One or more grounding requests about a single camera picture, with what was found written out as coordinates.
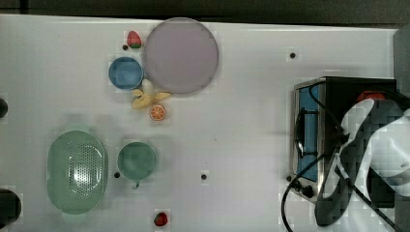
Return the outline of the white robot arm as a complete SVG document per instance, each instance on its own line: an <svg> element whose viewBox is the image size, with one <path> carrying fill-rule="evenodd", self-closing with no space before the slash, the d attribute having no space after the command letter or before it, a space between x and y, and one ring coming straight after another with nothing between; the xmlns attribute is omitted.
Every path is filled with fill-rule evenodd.
<svg viewBox="0 0 410 232"><path fill-rule="evenodd" d="M394 193L409 195L409 107L367 99L343 116L347 140L334 150L315 203L316 223L328 226L346 211L362 173L375 172Z"/></svg>

